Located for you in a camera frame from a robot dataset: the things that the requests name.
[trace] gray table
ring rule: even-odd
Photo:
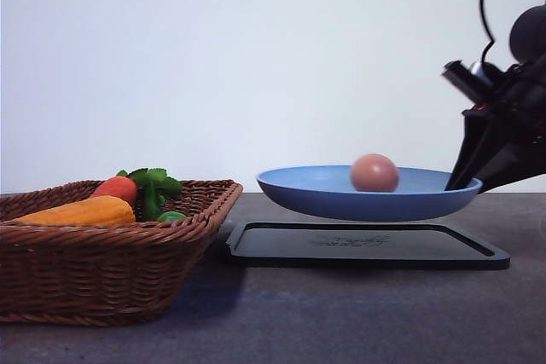
[[[546,194],[482,194],[440,218],[512,256],[508,270],[243,268],[243,222],[326,222],[243,194],[166,316],[140,326],[0,326],[0,362],[546,362]]]

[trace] robotic arm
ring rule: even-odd
[[[519,62],[506,72],[485,61],[445,66],[443,76],[474,106],[465,110],[465,136],[446,190],[465,188],[473,177],[481,192],[546,173],[546,4],[514,23],[510,48]]]

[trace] blue plate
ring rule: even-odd
[[[351,221],[401,222],[442,217],[466,206],[482,182],[444,191],[449,172],[398,168],[394,192],[361,192],[351,184],[350,165],[300,166],[268,170],[258,184],[268,198],[292,211]]]

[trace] egg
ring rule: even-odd
[[[393,192],[398,186],[398,168],[385,155],[368,153],[352,165],[351,182],[357,191]]]

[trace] black tray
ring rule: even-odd
[[[495,246],[436,224],[252,222],[226,241],[232,260],[252,266],[507,269]]]

